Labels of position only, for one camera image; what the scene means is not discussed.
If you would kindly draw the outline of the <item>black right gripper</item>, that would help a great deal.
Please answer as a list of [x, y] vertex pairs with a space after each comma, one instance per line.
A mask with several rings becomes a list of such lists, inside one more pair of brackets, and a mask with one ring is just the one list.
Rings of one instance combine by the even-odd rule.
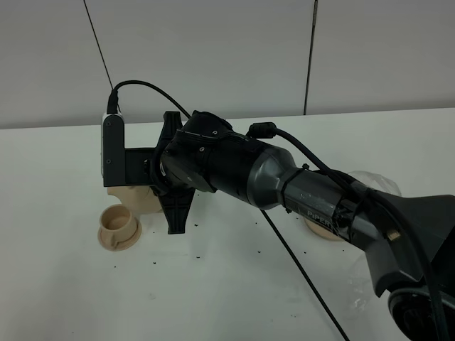
[[168, 190], [156, 188], [156, 196], [168, 223], [168, 234], [184, 234], [195, 190], [233, 194], [228, 175], [228, 156], [221, 146], [233, 134], [232, 126], [209, 112], [194, 111], [183, 125], [180, 112], [164, 113], [164, 124], [156, 145]]

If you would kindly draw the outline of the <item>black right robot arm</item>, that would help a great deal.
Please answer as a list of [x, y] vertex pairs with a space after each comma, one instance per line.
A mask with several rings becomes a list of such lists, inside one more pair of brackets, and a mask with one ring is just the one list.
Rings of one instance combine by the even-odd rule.
[[195, 191], [222, 191], [263, 212], [282, 206], [361, 249], [377, 296], [411, 340], [454, 339], [454, 197], [401, 197], [334, 170], [273, 123], [235, 132], [224, 119], [167, 112], [153, 172], [170, 234]]

